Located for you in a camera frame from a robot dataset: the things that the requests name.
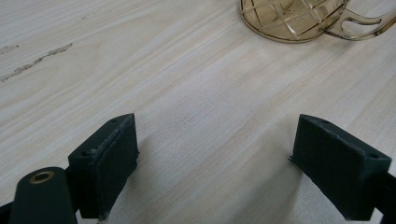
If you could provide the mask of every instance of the wooden table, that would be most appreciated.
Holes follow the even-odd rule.
[[[67,167],[104,122],[134,112],[138,167],[107,223],[345,223],[288,161],[298,117],[396,159],[396,28],[281,44],[250,31],[238,4],[1,1],[0,204],[24,175]]]

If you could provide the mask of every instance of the dark scratch mark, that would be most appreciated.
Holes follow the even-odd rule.
[[[55,55],[55,54],[57,54],[57,53],[65,52],[65,51],[67,51],[68,49],[70,49],[72,46],[73,46],[73,43],[68,44],[68,45],[66,45],[66,46],[64,46],[64,47],[55,49],[55,50],[51,50],[51,51],[49,51],[49,52],[47,53],[47,55],[45,55],[45,56],[43,56],[43,57],[39,57],[39,58],[36,59],[34,62],[28,63],[28,64],[26,64],[26,65],[24,65],[24,66],[21,66],[21,67],[18,67],[17,69],[14,70],[14,72],[13,72],[12,74],[10,74],[10,75],[8,75],[8,76],[5,76],[5,77],[0,77],[0,78],[1,78],[1,81],[2,81],[2,82],[6,82],[6,81],[9,80],[11,77],[15,77],[15,76],[19,75],[20,73],[22,73],[24,70],[27,70],[27,69],[29,69],[29,68],[35,66],[36,64],[40,63],[40,62],[43,61],[45,58],[47,58],[47,57],[49,57],[49,56],[52,56],[52,55]]]
[[[5,54],[5,53],[10,52],[10,51],[12,51],[12,50],[14,50],[14,49],[17,49],[17,48],[19,48],[19,47],[20,47],[19,45],[11,46],[11,47],[5,46],[5,47],[3,47],[3,48],[0,49],[0,54]]]

